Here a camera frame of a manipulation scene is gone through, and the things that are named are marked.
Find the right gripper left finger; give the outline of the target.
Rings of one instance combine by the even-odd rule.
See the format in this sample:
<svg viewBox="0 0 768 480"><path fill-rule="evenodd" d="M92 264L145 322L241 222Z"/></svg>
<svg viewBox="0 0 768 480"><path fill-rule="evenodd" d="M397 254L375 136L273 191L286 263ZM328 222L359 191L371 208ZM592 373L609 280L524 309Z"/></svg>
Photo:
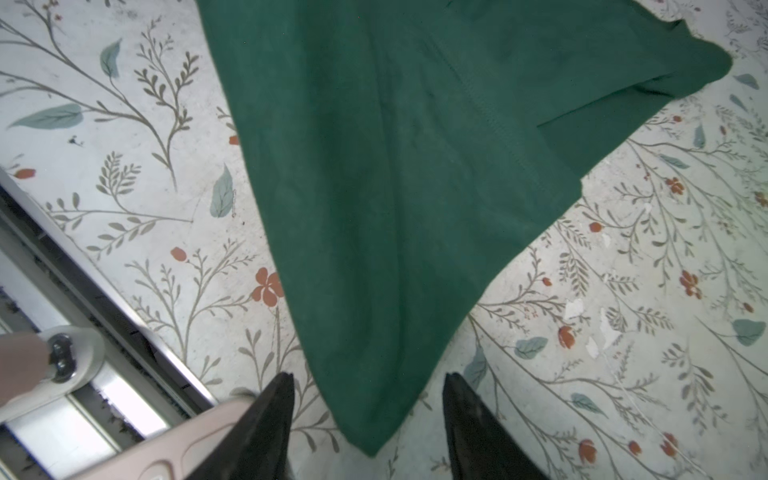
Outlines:
<svg viewBox="0 0 768 480"><path fill-rule="evenodd" d="M286 479L294 377L276 375L191 479Z"/></svg>

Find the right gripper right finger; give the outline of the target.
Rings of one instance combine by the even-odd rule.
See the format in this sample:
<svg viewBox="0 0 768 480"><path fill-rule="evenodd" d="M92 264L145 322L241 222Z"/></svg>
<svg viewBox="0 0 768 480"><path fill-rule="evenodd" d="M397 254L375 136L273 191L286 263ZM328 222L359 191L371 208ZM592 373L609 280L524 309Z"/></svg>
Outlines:
<svg viewBox="0 0 768 480"><path fill-rule="evenodd" d="M546 477L461 374L449 373L445 376L442 399L454 479Z"/></svg>

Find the dark green t shirt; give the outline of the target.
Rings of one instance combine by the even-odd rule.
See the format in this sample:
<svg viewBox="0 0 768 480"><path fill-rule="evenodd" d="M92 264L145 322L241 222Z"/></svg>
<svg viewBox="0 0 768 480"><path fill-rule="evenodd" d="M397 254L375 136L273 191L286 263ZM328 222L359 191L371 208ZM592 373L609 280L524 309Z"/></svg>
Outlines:
<svg viewBox="0 0 768 480"><path fill-rule="evenodd" d="M309 369L369 456L582 178L732 65L635 1L198 11Z"/></svg>

